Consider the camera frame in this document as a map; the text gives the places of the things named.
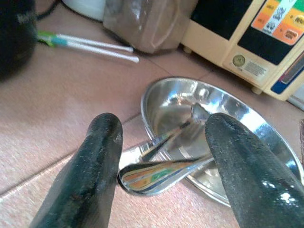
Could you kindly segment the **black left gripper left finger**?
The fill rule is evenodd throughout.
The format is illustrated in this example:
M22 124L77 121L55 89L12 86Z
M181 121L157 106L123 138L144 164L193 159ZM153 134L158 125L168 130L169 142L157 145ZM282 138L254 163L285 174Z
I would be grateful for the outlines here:
M29 227L108 228L122 146L118 117L112 113L96 116Z

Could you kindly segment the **clear jar brown powder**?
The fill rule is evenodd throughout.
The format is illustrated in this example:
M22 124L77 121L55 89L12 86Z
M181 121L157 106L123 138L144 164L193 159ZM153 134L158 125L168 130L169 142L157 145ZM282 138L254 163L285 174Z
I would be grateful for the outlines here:
M106 0L103 26L148 54L175 50L198 0Z

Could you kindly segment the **cream water ionizer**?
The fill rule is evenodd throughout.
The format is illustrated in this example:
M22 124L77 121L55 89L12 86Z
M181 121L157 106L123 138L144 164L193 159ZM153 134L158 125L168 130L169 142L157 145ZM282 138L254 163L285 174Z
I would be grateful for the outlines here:
M181 43L287 100L304 84L304 0L199 0Z

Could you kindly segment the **white stick green blue end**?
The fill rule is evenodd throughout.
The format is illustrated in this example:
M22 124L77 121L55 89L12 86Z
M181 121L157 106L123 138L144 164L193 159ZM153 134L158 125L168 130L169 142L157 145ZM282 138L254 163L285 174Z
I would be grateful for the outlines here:
M87 52L92 52L96 54L101 54L101 55L106 55L110 57L116 57L124 60L129 60L135 63L138 63L140 60L138 57L135 56L127 56L124 54L112 52L109 50L105 50L102 48L97 48L97 47L92 47L88 45L83 45L80 43L72 42L72 41L64 41L61 38L53 38L53 39L46 39L46 38L38 38L39 41L45 42L47 45L54 47L54 46L63 46L63 47L68 47L68 48L74 48L74 49L79 49Z
M92 45L96 47L106 47L106 48L111 48L111 49L117 49L117 50L123 50L127 51L130 53L133 53L133 48L132 47L127 47L127 46L119 46L119 45L114 45L114 44L109 44L109 43L104 43L100 41L95 41L95 40L90 40L86 38L78 38L78 37L73 37L69 35L64 35L64 34L56 34L52 32L47 32L47 31L39 31L38 32L38 37L39 38L46 38L48 42L55 43L55 40L60 40L63 42L76 42L80 44L86 44L86 45Z

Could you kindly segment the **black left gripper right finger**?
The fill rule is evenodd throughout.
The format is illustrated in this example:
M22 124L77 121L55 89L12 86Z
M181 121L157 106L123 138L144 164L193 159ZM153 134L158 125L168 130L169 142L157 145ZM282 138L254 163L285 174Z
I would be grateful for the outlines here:
M266 144L223 113L205 135L240 228L304 228L304 185Z

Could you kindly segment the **stainless steel bowl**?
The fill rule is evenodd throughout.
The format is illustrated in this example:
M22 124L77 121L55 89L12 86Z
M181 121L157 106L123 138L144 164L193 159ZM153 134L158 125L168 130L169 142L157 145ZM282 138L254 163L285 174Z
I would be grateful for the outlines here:
M239 120L258 136L304 185L304 169L287 141L250 106L214 85L184 77L169 77L151 83L141 99L142 120L148 136L153 139L178 127L191 117L191 106L200 104L209 114L221 112ZM196 158L209 153L203 127L187 144L187 134L181 134L169 149L163 149L153 160ZM186 179L213 200L230 207L214 162L199 167Z

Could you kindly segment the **black electric kettle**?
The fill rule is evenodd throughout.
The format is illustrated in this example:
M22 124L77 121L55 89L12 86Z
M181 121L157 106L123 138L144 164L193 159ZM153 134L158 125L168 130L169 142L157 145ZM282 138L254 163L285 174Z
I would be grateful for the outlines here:
M29 62L36 43L35 0L0 0L0 81Z

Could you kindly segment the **steel spoon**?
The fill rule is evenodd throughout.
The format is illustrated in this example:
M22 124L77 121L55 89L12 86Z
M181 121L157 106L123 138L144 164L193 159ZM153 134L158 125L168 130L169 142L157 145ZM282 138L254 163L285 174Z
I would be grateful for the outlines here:
M140 155L134 163L120 167L117 181L129 194L138 196L158 195L198 168L214 161L205 144L199 157L178 160L152 161L162 151L175 145L191 146L204 135L205 122L210 114L198 103L191 106L191 117L179 127L136 147Z

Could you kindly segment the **white jug green lid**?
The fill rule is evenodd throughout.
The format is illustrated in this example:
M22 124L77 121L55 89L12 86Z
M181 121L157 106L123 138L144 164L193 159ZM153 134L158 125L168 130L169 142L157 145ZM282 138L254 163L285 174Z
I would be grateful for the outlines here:
M62 0L62 2L85 17L103 21L106 0Z

